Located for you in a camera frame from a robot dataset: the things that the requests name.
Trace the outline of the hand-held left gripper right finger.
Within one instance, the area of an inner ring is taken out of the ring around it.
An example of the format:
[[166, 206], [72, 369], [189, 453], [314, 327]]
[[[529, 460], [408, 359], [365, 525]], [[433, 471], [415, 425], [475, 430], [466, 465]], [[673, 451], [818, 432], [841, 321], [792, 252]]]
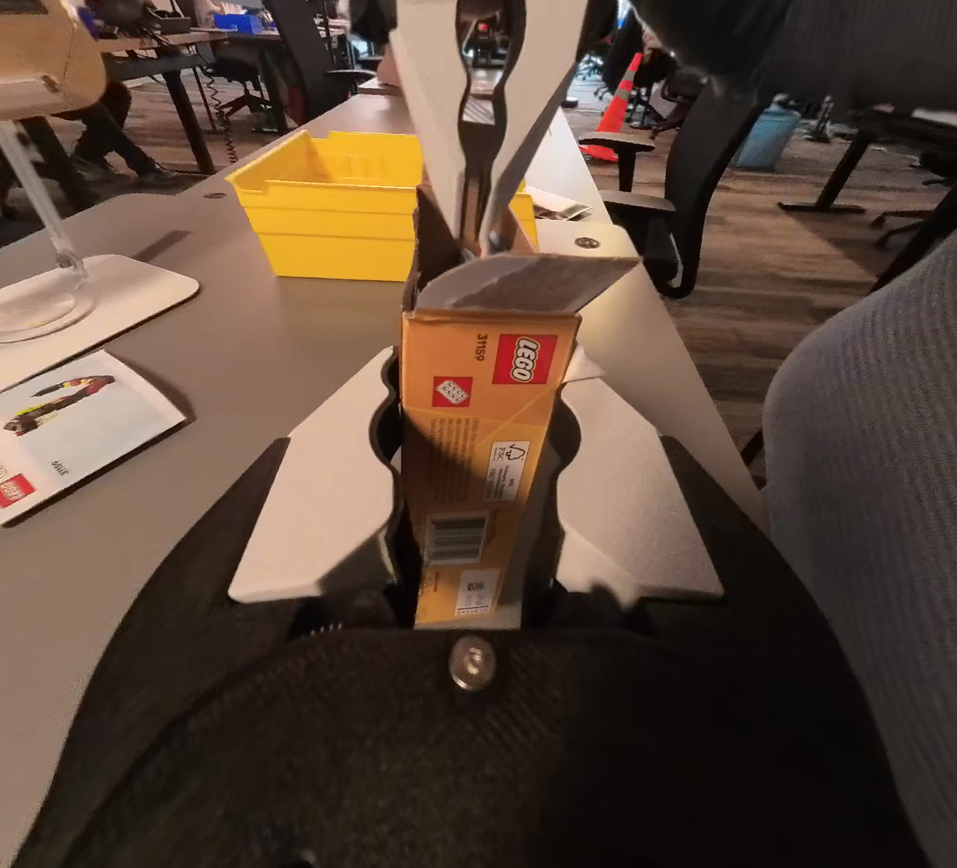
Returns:
[[616, 601], [721, 599], [724, 588], [652, 423], [592, 360], [570, 361], [559, 402], [571, 426], [555, 478], [557, 581]]

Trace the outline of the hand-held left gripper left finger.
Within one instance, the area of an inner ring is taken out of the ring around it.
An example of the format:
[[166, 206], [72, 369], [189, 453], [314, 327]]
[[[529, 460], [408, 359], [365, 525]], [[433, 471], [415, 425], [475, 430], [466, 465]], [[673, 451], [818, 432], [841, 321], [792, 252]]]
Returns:
[[233, 602], [377, 593], [410, 623], [398, 357], [381, 350], [290, 433], [229, 586]]

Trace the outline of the colourful lego set box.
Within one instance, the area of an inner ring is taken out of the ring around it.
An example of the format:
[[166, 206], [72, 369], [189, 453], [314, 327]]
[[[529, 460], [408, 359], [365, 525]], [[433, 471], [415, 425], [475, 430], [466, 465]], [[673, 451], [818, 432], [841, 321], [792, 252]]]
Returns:
[[426, 179], [415, 192], [401, 478], [421, 557], [414, 627], [433, 630], [495, 613], [581, 311], [639, 260], [541, 253], [511, 211], [505, 250], [480, 256]]

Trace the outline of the black office chair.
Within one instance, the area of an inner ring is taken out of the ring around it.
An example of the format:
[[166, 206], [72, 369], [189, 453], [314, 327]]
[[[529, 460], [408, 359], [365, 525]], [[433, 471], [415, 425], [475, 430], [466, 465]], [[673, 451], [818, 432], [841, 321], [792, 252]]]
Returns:
[[613, 223], [628, 234], [660, 295], [680, 300], [694, 291], [712, 198], [771, 101], [767, 92], [706, 83], [669, 150], [664, 196], [601, 192]]
[[305, 125], [338, 107], [359, 85], [373, 79], [369, 70], [336, 65], [336, 49], [320, 32], [308, 0], [263, 2], [293, 65], [288, 115], [297, 124]]

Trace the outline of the orange traffic cone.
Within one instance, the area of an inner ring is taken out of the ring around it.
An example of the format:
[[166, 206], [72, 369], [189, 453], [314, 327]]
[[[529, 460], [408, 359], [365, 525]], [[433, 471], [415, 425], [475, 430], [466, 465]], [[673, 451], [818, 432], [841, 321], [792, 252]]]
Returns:
[[[599, 122], [597, 133], [600, 136], [612, 136], [620, 133], [625, 123], [628, 104], [635, 83], [635, 75], [640, 67], [641, 60], [642, 52], [638, 51], [635, 53], [626, 72], [617, 85], [616, 92]], [[583, 154], [592, 160], [615, 164], [622, 162], [621, 154], [609, 146], [585, 144], [582, 141], [579, 141], [579, 146]]]

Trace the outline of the small printed paper sheet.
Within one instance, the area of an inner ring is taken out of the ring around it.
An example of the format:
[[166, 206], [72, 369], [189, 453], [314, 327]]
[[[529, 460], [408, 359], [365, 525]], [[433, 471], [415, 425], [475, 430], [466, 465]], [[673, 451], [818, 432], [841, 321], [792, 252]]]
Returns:
[[591, 215], [592, 206], [575, 199], [526, 185], [534, 216], [538, 219], [575, 221]]

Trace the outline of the person's grey clothing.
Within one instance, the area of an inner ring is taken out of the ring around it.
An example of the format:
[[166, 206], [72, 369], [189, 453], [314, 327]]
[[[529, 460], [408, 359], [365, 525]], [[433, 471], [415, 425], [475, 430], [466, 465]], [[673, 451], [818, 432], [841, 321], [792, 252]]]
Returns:
[[955, 237], [797, 345], [763, 430], [772, 541], [843, 650], [929, 864], [955, 866]]

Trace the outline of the yellow plastic bin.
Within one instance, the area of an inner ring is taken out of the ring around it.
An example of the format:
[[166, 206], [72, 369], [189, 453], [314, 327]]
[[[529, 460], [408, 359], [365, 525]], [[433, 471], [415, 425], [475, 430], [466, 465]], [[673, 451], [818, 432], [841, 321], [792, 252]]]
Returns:
[[403, 283], [438, 244], [415, 258], [416, 189], [424, 159], [416, 136], [305, 130], [227, 176], [279, 277]]

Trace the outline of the snake instruction booklet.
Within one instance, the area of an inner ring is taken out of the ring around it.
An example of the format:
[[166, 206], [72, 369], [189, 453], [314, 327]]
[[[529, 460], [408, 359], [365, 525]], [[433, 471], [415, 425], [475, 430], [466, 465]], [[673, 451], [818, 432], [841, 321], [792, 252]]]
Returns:
[[1, 525], [10, 527], [191, 420], [185, 404], [98, 350], [1, 394]]

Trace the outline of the light blue waste bin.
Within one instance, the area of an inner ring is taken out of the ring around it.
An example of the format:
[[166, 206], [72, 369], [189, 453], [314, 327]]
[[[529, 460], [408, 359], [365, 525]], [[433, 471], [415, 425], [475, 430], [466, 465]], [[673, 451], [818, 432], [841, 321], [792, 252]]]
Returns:
[[801, 114], [774, 102], [758, 116], [728, 166], [771, 172], [778, 168]]

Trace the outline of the office desk with black legs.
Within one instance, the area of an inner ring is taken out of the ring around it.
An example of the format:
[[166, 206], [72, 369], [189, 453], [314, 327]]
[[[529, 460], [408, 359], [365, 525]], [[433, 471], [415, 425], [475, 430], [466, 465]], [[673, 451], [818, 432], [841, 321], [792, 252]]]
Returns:
[[856, 133], [835, 165], [827, 182], [812, 202], [778, 202], [779, 210], [788, 214], [862, 215], [865, 208], [836, 201], [865, 152], [872, 144], [890, 141], [903, 143], [920, 151], [940, 152], [955, 157], [955, 114], [918, 109], [910, 115], [891, 109], [876, 108], [862, 113], [856, 122]]
[[110, 81], [127, 83], [160, 77], [170, 96], [198, 172], [215, 173], [209, 147], [193, 104], [186, 92], [183, 72], [198, 70], [213, 61], [212, 45], [227, 40], [222, 30], [193, 30], [168, 37], [96, 38]]

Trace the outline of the clear stand with white base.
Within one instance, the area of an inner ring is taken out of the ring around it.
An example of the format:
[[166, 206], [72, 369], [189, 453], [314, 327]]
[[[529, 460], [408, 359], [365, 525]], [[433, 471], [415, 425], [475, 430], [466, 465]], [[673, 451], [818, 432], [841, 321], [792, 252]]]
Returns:
[[2, 282], [1, 389], [102, 346], [199, 293], [198, 281], [116, 254], [82, 259], [13, 123], [3, 122], [2, 151], [43, 221], [51, 269]]

